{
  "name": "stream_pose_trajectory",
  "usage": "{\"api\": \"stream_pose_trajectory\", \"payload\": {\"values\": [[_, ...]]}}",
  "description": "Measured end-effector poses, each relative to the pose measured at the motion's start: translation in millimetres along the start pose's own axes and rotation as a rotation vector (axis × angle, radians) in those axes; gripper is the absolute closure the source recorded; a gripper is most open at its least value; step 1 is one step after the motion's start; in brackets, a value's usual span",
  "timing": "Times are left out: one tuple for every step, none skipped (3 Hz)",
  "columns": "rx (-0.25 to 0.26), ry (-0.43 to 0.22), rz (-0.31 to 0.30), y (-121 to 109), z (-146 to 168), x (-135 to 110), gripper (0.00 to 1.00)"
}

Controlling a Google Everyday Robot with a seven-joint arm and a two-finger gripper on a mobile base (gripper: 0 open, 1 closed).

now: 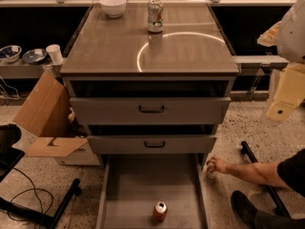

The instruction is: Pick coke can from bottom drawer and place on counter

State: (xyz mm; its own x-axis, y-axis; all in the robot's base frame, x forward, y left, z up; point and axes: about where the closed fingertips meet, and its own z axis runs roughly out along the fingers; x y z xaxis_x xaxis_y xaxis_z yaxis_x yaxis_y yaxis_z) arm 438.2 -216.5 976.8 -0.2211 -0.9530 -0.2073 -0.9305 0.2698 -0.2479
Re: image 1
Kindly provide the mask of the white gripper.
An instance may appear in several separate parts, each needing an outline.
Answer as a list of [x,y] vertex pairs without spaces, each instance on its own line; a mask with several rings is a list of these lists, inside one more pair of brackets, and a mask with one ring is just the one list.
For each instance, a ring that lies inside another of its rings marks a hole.
[[289,63],[279,74],[274,95],[260,121],[266,126],[283,123],[305,99],[305,64]]

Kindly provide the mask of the person's forearm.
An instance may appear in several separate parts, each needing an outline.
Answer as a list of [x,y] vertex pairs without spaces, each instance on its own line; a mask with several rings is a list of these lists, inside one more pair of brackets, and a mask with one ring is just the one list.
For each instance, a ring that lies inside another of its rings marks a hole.
[[228,175],[247,182],[289,189],[289,186],[279,176],[277,166],[278,162],[231,164],[226,168],[226,172]]

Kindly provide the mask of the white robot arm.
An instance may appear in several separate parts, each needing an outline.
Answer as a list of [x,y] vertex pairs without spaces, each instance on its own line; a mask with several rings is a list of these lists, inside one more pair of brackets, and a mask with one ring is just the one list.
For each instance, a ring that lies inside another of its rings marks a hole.
[[305,99],[305,0],[296,0],[279,22],[258,37],[257,43],[276,46],[277,54],[288,61],[261,116],[262,123],[275,126]]

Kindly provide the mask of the person's hand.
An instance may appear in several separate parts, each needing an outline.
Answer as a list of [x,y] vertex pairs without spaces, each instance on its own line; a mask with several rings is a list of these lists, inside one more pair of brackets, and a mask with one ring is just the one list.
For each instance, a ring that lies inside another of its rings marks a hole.
[[221,174],[227,174],[228,169],[230,168],[231,163],[218,157],[218,156],[213,156],[207,161],[207,166],[209,164],[212,164],[213,170],[216,173],[221,173]]

